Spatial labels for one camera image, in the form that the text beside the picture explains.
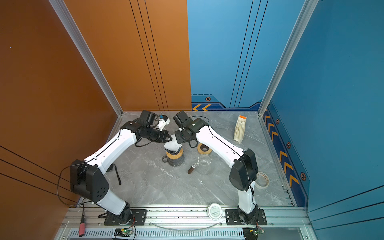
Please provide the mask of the white paper coffee filter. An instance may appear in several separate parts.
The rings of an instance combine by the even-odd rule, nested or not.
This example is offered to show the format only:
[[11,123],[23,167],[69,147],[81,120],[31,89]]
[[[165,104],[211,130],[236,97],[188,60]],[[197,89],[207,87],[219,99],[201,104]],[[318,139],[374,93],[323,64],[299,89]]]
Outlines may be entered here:
[[177,142],[167,142],[164,144],[164,147],[167,153],[176,155],[180,152],[182,144],[178,144]]

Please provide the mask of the bamboo dripper ring stand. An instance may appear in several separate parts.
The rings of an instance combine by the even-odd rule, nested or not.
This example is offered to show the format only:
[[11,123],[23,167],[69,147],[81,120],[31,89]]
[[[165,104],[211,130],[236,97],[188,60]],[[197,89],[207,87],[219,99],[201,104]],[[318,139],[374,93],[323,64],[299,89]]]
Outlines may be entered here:
[[166,152],[166,154],[167,154],[167,157],[168,157],[169,159],[177,160],[177,159],[179,159],[179,158],[182,157],[183,152],[184,152],[184,150],[183,150],[183,149],[180,149],[177,153],[168,153],[168,152]]

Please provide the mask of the ribbed glass coffee server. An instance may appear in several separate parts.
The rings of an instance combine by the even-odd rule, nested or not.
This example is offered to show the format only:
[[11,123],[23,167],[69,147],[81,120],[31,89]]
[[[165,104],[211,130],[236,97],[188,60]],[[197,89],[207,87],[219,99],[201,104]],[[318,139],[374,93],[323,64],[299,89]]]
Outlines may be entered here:
[[162,157],[163,163],[168,163],[172,167],[180,166],[184,162],[184,160],[185,160],[184,155],[182,155],[181,157],[179,157],[177,159],[171,159],[167,155]]

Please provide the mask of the orange coffee filter pack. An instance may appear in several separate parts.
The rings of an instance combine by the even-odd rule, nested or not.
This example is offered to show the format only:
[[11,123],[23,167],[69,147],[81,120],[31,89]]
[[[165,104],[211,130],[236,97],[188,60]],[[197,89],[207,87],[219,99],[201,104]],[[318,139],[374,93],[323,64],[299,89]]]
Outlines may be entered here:
[[246,120],[246,117],[239,115],[235,126],[234,141],[238,142],[239,144],[241,144],[244,139]]

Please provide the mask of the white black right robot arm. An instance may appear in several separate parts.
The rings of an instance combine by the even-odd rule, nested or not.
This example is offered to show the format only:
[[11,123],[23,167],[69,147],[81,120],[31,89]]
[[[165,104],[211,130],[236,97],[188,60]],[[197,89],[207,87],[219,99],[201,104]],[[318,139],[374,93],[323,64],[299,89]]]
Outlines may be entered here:
[[203,144],[221,157],[231,168],[229,180],[238,190],[238,214],[240,221],[251,225],[257,221],[258,206],[255,201],[255,183],[259,172],[256,155],[251,149],[243,150],[216,133],[203,116],[188,116],[178,112],[173,120],[179,127],[174,139],[177,143]]

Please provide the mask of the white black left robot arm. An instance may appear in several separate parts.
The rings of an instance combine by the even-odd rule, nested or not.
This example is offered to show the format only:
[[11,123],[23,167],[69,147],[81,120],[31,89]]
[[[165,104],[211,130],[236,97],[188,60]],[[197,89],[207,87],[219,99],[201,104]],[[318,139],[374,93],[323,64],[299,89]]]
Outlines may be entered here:
[[172,137],[164,129],[170,119],[161,116],[155,127],[140,119],[126,122],[119,132],[103,147],[85,160],[75,160],[70,166],[71,191],[105,209],[119,225],[132,218],[130,204],[110,190],[105,173],[115,160],[130,146],[141,139],[150,143],[170,142]]

